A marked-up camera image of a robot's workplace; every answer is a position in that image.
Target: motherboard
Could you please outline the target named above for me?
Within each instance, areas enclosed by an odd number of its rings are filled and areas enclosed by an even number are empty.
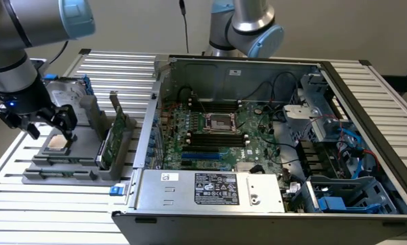
[[[279,148],[264,109],[255,103],[164,105],[161,168],[279,174]]]

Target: metal slat surface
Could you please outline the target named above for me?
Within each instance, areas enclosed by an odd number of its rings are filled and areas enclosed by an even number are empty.
[[[372,67],[345,62],[331,63],[407,166],[407,105],[377,77]]]
[[[109,91],[118,91],[124,112],[138,124],[129,144],[121,177],[129,178],[134,150],[145,115],[154,55],[92,52],[77,61],[65,76],[88,74],[98,107],[114,115]],[[22,136],[0,171],[0,243],[128,244],[110,220],[110,211],[122,208],[124,197],[110,197],[109,187],[24,185],[21,174],[30,165],[50,132],[38,127],[41,137]]]

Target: warning label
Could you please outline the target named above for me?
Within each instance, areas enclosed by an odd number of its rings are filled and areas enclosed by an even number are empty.
[[[235,174],[195,174],[195,202],[199,205],[239,205]]]

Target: circuit board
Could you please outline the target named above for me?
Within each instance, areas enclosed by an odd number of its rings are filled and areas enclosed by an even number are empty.
[[[256,114],[255,109],[261,110],[263,106],[257,104],[243,105],[235,113],[227,113],[225,117],[235,114],[235,124],[229,126],[233,131],[224,130],[223,133],[245,135],[248,143],[244,147],[219,146],[217,159],[185,159],[182,158],[182,148],[188,146],[186,136],[192,132],[195,135],[217,134],[217,130],[211,131],[209,118],[215,114],[209,111],[192,112],[185,104],[164,106],[166,109],[161,111],[161,127],[164,136],[164,161],[162,169],[173,170],[216,170],[216,171],[237,171],[248,172],[248,170],[261,165],[267,174],[279,174],[281,166],[269,161],[280,162],[276,151],[276,146],[268,144],[261,137],[271,142],[275,141],[273,134],[268,134],[268,118],[264,113]],[[259,132],[259,122],[265,130]]]
[[[120,146],[121,146],[121,139],[122,139],[122,132],[126,127],[125,122],[125,115],[122,113],[122,109],[117,107],[116,118],[112,124],[112,127],[108,131],[106,139],[102,142],[102,146],[100,147],[100,161],[96,159],[96,163],[102,166],[104,169],[109,169],[110,165],[113,164]]]

